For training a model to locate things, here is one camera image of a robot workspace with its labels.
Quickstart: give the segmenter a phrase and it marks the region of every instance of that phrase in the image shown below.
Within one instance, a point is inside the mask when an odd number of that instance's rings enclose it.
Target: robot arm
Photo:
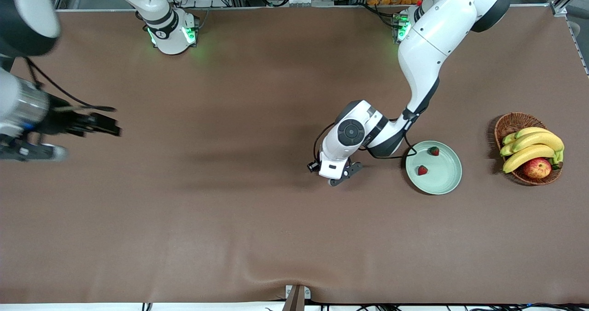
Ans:
[[[172,8],[168,0],[125,0],[147,24],[151,42],[167,55],[177,55],[196,45],[198,19],[182,9]]]
[[[53,48],[59,22],[52,0],[0,0],[0,6],[0,55],[37,56]],[[0,160],[65,159],[67,152],[62,147],[30,143],[30,132],[119,135],[120,128],[115,120],[101,114],[78,114],[67,101],[0,69]]]
[[[407,13],[411,24],[399,46],[401,70],[411,88],[411,99],[395,121],[366,101],[354,101],[340,113],[323,139],[319,175],[344,179],[348,158],[364,146],[376,158],[391,156],[405,133],[427,109],[439,84],[439,70],[469,30],[482,31],[497,23],[508,0],[429,0]]]

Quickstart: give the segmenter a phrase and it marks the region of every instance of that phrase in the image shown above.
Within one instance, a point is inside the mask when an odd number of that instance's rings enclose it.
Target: fruit basket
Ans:
[[[501,149],[503,138],[510,133],[514,133],[528,127],[546,128],[546,125],[544,125],[540,120],[536,119],[536,117],[522,112],[511,112],[502,116],[495,124],[495,142],[497,143],[497,147]],[[552,170],[551,173],[545,178],[531,179],[530,177],[524,175],[522,167],[519,167],[512,172],[514,177],[523,181],[524,183],[531,185],[545,185],[553,183],[556,181],[556,179],[558,179],[558,177],[560,177],[561,173],[562,168],[559,170]]]

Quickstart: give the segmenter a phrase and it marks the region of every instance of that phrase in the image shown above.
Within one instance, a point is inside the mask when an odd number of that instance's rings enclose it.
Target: apple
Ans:
[[[552,165],[544,158],[535,158],[524,164],[524,174],[532,179],[542,179],[552,172]]]

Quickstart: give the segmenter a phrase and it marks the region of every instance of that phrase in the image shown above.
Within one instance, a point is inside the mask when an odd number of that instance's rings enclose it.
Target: light green plate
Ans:
[[[430,154],[428,150],[431,147],[438,147],[440,155]],[[456,152],[436,141],[417,143],[414,149],[417,154],[406,157],[405,168],[416,187],[432,195],[447,194],[456,188],[462,179],[462,164]],[[417,175],[417,169],[421,165],[427,168],[427,173]]]

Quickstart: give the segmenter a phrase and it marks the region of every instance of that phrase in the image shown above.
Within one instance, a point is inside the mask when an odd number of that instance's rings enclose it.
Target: banana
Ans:
[[[503,138],[503,145],[508,145],[509,143],[512,143],[513,141],[515,141],[515,135],[517,133],[510,133],[509,135],[507,135],[506,137]]]
[[[538,144],[527,147],[521,151],[516,152],[511,156],[505,164],[503,164],[503,172],[510,173],[516,168],[522,166],[528,160],[534,158],[553,158],[555,155],[554,150],[547,145]]]
[[[513,146],[513,143],[508,143],[507,145],[503,146],[503,147],[501,148],[501,151],[499,151],[499,154],[500,154],[502,157],[505,157],[505,156],[511,156],[511,155],[513,155],[513,154],[514,154],[514,152],[513,152],[513,150],[511,150],[511,147],[512,147],[512,146]]]
[[[526,134],[529,133],[534,133],[534,132],[547,132],[547,133],[552,133],[551,131],[541,128],[541,127],[528,127],[528,128],[524,128],[521,131],[518,131],[515,133],[515,139],[518,139]]]
[[[507,145],[509,143],[512,143],[513,141],[515,141],[516,139],[527,135],[529,133],[534,133],[534,132],[547,132],[547,133],[552,133],[551,131],[544,129],[544,128],[540,128],[540,127],[528,127],[528,128],[524,128],[520,131],[514,132],[514,133],[510,133],[509,135],[507,135],[506,137],[503,138],[503,145]]]
[[[545,144],[554,151],[560,151],[564,148],[564,143],[557,135],[547,132],[533,132],[516,139],[511,145],[511,150],[518,152],[534,144]]]

